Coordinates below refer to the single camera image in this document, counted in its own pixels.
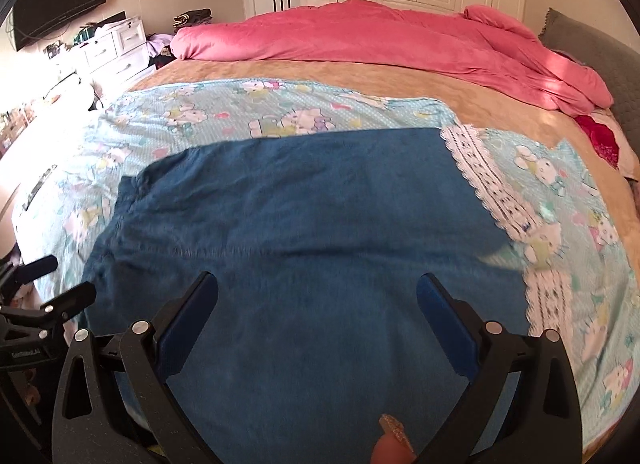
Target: pink comforter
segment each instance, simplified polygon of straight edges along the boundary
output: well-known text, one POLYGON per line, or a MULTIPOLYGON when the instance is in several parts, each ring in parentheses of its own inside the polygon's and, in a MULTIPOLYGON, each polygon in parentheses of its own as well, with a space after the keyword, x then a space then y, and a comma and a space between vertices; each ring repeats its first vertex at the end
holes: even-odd
POLYGON ((181 59, 337 61, 428 70, 570 116, 613 103, 595 71, 555 54, 519 21, 485 6, 441 16, 348 0, 240 24, 184 28, 171 48, 181 59))

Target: tan bed sheet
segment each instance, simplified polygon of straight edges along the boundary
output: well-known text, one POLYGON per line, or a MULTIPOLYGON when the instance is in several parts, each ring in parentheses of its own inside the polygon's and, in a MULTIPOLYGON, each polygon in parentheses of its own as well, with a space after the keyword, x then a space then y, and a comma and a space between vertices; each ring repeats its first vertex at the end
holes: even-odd
MULTIPOLYGON (((640 221, 631 188, 619 172, 596 154, 586 134, 574 120, 560 112, 542 110, 493 89, 441 74, 360 63, 176 60, 142 80, 134 90, 176 82, 252 77, 312 80, 374 96, 426 96, 445 102, 463 123, 511 130, 550 148, 560 140, 567 139, 596 181, 626 248, 631 267, 640 274, 640 221)), ((638 178, 640 165, 637 158, 634 159, 634 163, 634 174, 638 178)), ((593 444, 585 452, 585 460, 593 454, 599 443, 593 444)))

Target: gray pillow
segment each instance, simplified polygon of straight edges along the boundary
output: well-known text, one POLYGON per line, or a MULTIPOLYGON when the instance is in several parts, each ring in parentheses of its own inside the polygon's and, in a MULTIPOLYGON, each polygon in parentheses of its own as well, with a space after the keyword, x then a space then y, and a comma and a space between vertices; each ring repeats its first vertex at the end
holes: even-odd
POLYGON ((608 34, 549 9, 540 41, 592 67, 607 84, 611 107, 629 144, 640 155, 640 54, 608 34))

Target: drawer handle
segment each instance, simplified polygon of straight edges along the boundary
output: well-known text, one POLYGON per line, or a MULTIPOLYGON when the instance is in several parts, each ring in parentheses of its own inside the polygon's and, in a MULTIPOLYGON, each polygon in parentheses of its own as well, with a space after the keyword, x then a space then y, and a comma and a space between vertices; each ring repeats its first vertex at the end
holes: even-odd
POLYGON ((130 67, 131 67, 131 63, 127 63, 126 67, 124 67, 124 69, 122 70, 118 70, 116 74, 122 74, 125 70, 127 70, 130 67))

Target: blue garment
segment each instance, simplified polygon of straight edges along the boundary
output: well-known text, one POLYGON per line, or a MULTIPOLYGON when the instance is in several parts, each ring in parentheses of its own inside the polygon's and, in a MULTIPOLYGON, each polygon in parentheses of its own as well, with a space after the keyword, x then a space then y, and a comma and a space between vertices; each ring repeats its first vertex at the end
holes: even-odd
POLYGON ((212 144, 122 179, 86 320, 120 332, 212 272, 218 305, 168 381, 212 450, 367 463, 382 413, 420 450, 466 386, 418 309, 420 275, 527 332, 521 272, 481 261, 509 243, 439 130, 212 144))

